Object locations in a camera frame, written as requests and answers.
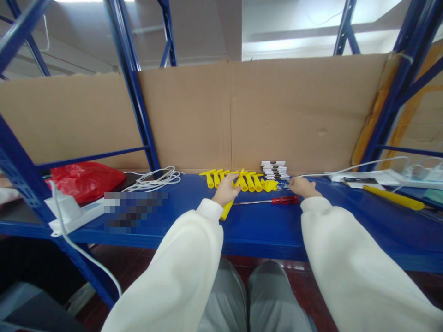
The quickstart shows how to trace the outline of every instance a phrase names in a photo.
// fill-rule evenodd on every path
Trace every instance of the right hand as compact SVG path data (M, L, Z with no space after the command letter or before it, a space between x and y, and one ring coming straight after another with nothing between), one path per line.
M238 174L227 175L218 185L218 189L212 200L219 203L221 206L225 206L235 199L239 195L241 188L233 188L232 182L238 177Z
M290 190L296 195L302 196L303 198L309 197L323 197L318 191L315 190L315 182L309 182L305 178L296 177L292 178L289 184Z

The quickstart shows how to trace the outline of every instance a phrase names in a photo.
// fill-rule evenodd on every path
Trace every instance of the blue shelf frame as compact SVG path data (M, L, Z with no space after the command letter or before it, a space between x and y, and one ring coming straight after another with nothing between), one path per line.
M334 55L343 55L345 50L346 40L349 41L352 54L360 54L360 48L355 39L354 30L352 29L352 15L354 13L355 4L357 0L346 0L341 17L340 26L338 28L337 41L335 42Z
M440 152L386 145L402 105L443 69L443 59L440 59L415 80L442 19L442 0L412 0L394 46L394 51L402 53L403 57L361 163L380 159L383 150L443 157ZM366 165L359 171L372 171L375 167L375 164Z
M95 160L113 155L125 154L144 150L151 170L160 168L154 140L146 112L146 105L138 81L137 72L140 65L137 58L135 45L132 39L131 26L123 0L104 0L109 16L114 43L120 60L123 75L125 77L128 93L134 109L143 146L139 148L114 151L104 154L96 154L81 158L60 160L57 162L35 165L26 154L23 147L14 136L13 132L0 116L0 167L8 176L14 186L21 192L27 205L33 209L43 223L39 232L44 232L49 238L50 228L48 223L55 219L52 212L44 203L44 199L51 196L51 192L43 181L40 171L51 167L69 165L76 162ZM166 46L162 55L160 67L165 67L169 59L171 66L177 65L175 55L175 44L172 29L172 19L168 0L157 0L163 15ZM15 54L24 42L27 42L38 63L42 73L48 74L47 67L41 57L35 41L32 39L31 31L38 20L47 10L53 0L33 0L32 3L20 13L15 0L8 0L15 21L6 17L0 17L12 26L5 37L0 41L0 75L14 58ZM343 16L339 27L339 34L334 49L334 55L342 55L346 40L349 41L353 54L359 54L352 26L352 15L356 0L346 0ZM391 92L383 108L382 115L376 125L376 129L365 153L364 161L375 160L383 149L401 152L424 154L429 156L442 156L442 153L422 151L399 147L386 146L387 136L392 128L394 119L400 106L413 94L425 86L442 69L443 61L439 60L426 74L415 81L418 70L431 46L438 26L442 21L443 0L413 0L407 12L405 21L400 30L394 50L404 52L405 59L402 60L400 68L395 77ZM77 251L66 244L65 241L52 239L71 258L82 274L95 287L100 297L111 308L117 299L117 291L110 279L104 275L96 266L84 259Z
M0 19L12 25L4 38L0 41L1 78L7 79L3 75L3 72L25 42L28 43L42 74L50 76L49 70L38 50L31 32L47 8L53 3L53 0L33 0L23 13L20 11L16 0L7 0L7 3L15 21L5 16L0 16ZM169 2L168 0L159 0L159 4L162 8L163 20L165 22L165 33L167 36L167 47L165 48L165 52L169 53L171 65L176 66L177 60L175 57ZM146 111L146 105L143 99L140 82L137 77L137 72L140 71L140 64L132 39L131 25L126 11L126 5L123 0L105 0L105 5L108 12L109 25L111 27L143 146L35 165L20 145L11 128L0 115L0 168L14 184L15 188L20 191L26 204L32 208L39 220L43 223L43 231L48 232L48 234L50 234L48 223L54 220L55 217L44 203L44 200L51 196L51 192L43 181L40 171L52 167L65 166L82 161L96 160L99 158L106 158L141 150L146 152L146 157L151 170L154 171L160 168L157 151L154 145L154 138L152 136ZM118 299L118 293L110 278L101 269L89 262L69 246L64 240L59 238L53 238L52 240L68 255L86 279L91 282L102 300L112 308ZM81 246L83 246L84 250L88 251L86 245L81 244Z

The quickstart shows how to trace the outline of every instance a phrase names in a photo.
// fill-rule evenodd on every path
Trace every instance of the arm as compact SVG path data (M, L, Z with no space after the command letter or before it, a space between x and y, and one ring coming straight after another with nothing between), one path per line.
M315 183L294 178L303 240L328 309L345 331L441 331L443 312L377 245L347 210L333 207Z
M228 175L212 200L181 215L148 269L117 301L102 332L196 331L214 283L223 245L223 205L240 190Z

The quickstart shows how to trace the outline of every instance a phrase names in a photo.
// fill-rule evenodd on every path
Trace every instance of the red plastic bag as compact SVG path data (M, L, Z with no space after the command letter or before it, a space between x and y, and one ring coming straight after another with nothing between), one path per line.
M74 196L77 203L98 200L126 179L122 171L88 161L51 168L51 175L57 189Z

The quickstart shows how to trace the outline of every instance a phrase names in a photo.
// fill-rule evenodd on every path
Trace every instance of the floor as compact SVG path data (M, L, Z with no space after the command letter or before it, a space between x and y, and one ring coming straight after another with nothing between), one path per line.
M97 260L105 265L118 279L125 291L142 274L151 262L155 250L98 245L92 249ZM268 259L224 256L239 272L243 282L255 267ZM292 290L303 309L309 313L319 332L337 332L337 327L320 294L309 263L299 261L277 261L288 274ZM408 272L429 300L443 309L443 275ZM99 332L109 313L107 306L95 295L77 315L90 332Z

